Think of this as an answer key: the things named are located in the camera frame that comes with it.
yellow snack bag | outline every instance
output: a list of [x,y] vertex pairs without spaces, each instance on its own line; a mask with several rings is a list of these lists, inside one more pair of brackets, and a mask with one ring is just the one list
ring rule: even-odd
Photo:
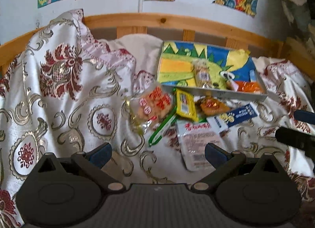
[[176,114],[191,119],[195,122],[199,121],[197,116],[196,106],[194,103],[194,97],[187,92],[180,89],[175,89],[175,101],[176,101]]

orange snack bag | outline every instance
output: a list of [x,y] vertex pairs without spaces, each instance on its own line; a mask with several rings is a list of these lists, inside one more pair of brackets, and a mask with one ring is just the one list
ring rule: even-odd
[[261,94],[261,88],[257,82],[235,81],[238,84],[237,91]]
[[224,103],[219,100],[207,96],[199,101],[200,107],[207,116],[214,116],[230,110]]

cardboard box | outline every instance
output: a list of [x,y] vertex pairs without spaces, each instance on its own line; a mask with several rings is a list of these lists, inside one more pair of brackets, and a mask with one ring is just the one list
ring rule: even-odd
[[[196,87],[192,65],[192,61],[196,58],[206,60],[213,88]],[[233,50],[202,43],[167,41],[163,44],[157,73],[157,80],[168,93],[172,93],[173,88],[176,87],[193,95],[212,95],[246,101],[264,101],[268,96],[251,57],[242,49]],[[234,81],[250,82],[253,74],[262,94],[226,89],[226,79],[223,75],[233,77]]]

blanket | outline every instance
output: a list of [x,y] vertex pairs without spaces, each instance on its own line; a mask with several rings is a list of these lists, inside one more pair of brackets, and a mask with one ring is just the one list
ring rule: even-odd
[[[83,10],[52,20],[31,38],[0,81],[1,227],[23,224],[15,195],[45,152],[68,157],[109,142],[113,155],[103,170],[126,186],[192,184],[213,171],[185,168],[174,126],[149,148],[152,132],[140,136],[130,122],[126,97],[138,96],[154,81],[162,40],[141,34],[96,40],[82,20]],[[310,86],[289,61],[256,62],[260,67],[269,63],[260,69],[269,97],[253,103],[259,117],[222,135],[223,147],[249,157],[273,153],[303,199],[313,201],[314,164],[303,152],[274,138],[279,126],[315,133],[313,126],[293,118],[294,110],[313,111]],[[234,107],[247,103],[229,100]]]

plastic bag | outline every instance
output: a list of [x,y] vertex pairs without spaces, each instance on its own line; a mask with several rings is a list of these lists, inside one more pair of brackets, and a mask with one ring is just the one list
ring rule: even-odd
[[257,82],[235,81],[238,84],[237,91],[261,94],[261,88]]
[[224,103],[220,102],[211,96],[206,96],[197,101],[198,105],[202,109],[202,112],[207,116],[214,116],[230,110]]
[[206,160],[204,149],[211,142],[217,146],[223,146],[221,137],[214,132],[207,122],[192,123],[177,120],[177,137],[181,147],[181,153],[189,171],[209,169],[212,165]]
[[180,89],[175,89],[176,114],[182,118],[198,121],[194,97]]
[[213,127],[214,131],[221,133],[230,127],[257,117],[255,108],[249,103],[232,111],[222,113],[214,117],[207,117],[207,121]]
[[196,80],[196,86],[201,88],[211,88],[212,81],[209,73],[209,69],[207,66],[207,62],[205,60],[194,60],[194,75]]
[[130,100],[133,122],[139,134],[165,118],[174,107],[170,96],[162,90],[160,83],[153,82],[140,97]]
[[176,119],[176,108],[174,108],[149,138],[149,147],[156,145],[162,139],[165,132],[175,123]]

